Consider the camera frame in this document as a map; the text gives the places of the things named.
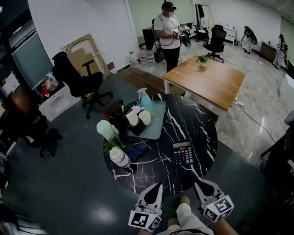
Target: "shoe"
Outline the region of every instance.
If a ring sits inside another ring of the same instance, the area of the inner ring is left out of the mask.
[[[170,227],[172,225],[179,225],[179,221],[177,218],[170,218],[167,222],[167,227]]]
[[[190,205],[190,199],[189,199],[189,197],[182,196],[181,199],[180,199],[180,204],[183,204],[183,203]]]

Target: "dark gray floor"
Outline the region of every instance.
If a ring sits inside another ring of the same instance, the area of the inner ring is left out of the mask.
[[[106,98],[106,104],[118,98],[127,104],[137,98],[136,88],[114,75],[103,82],[100,93],[108,91],[114,97]],[[40,158],[39,150],[18,141],[9,156],[8,204],[38,221],[49,234],[136,234],[127,223],[138,195],[116,182],[105,165],[103,139],[96,131],[104,117],[101,107],[94,107],[90,115],[85,118],[86,110],[79,102],[51,123],[63,136],[55,157],[46,152],[45,158]],[[235,209],[227,220],[233,227],[248,212],[258,211],[261,203],[279,196],[258,170],[221,142],[205,178],[230,195]],[[190,196],[192,210],[198,214],[193,189],[182,195]],[[166,214],[156,233],[166,229],[180,196],[165,198]]]

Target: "calculator keypad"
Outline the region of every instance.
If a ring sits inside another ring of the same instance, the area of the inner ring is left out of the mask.
[[[174,153],[174,164],[176,166],[191,165],[194,162],[192,148],[191,147],[180,147],[173,149]]]

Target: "black pants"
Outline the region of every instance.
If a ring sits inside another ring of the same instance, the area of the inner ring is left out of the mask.
[[[174,49],[162,49],[166,61],[166,72],[178,66],[180,47]]]

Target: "calculator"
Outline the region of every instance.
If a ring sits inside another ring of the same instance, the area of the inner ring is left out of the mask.
[[[173,143],[174,164],[176,167],[191,165],[194,162],[191,142]]]

